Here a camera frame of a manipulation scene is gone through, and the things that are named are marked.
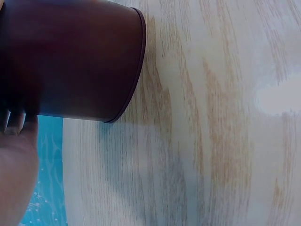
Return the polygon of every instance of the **blue fabric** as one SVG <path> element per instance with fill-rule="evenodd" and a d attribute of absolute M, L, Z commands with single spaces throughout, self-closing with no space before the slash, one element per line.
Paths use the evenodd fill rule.
<path fill-rule="evenodd" d="M 67 225 L 63 192 L 63 119 L 39 116 L 40 170 L 20 226 Z"/>

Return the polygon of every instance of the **wood grain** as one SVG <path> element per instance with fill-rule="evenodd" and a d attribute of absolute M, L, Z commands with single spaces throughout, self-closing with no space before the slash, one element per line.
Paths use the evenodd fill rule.
<path fill-rule="evenodd" d="M 69 225 L 299 225 L 301 3 L 115 2 L 143 71 L 116 123 L 64 119 Z"/>

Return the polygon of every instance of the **brown cup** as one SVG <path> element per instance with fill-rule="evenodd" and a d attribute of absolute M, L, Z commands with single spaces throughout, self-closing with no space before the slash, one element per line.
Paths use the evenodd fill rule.
<path fill-rule="evenodd" d="M 7 0 L 0 13 L 0 100 L 10 111 L 113 122 L 137 85 L 145 40 L 137 9 Z"/>

